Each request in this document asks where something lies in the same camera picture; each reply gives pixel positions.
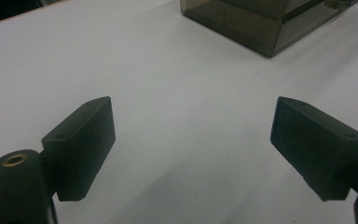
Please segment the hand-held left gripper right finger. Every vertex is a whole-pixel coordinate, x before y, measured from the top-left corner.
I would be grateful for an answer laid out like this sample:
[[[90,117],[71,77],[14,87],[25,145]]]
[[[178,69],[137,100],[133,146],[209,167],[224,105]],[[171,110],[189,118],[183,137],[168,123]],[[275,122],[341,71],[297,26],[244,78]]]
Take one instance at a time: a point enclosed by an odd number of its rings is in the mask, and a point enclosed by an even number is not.
[[[302,101],[277,100],[270,142],[322,201],[358,192],[358,131]]]

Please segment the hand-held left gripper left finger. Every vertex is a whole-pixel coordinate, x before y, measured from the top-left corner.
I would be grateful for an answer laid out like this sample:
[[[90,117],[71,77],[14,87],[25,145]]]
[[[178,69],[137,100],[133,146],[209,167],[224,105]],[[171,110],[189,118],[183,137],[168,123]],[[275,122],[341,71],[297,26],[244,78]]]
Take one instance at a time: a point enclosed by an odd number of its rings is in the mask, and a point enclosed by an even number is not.
[[[62,202],[84,199],[115,141],[111,98],[80,106],[42,138],[48,193]]]

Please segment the smoked transparent plastic drawer box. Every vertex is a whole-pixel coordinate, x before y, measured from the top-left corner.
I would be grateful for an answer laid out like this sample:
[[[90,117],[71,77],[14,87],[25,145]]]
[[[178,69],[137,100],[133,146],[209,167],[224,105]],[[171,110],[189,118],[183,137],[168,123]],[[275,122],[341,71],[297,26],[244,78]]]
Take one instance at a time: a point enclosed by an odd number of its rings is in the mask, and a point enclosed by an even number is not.
[[[184,16],[271,58],[358,0],[180,0]]]

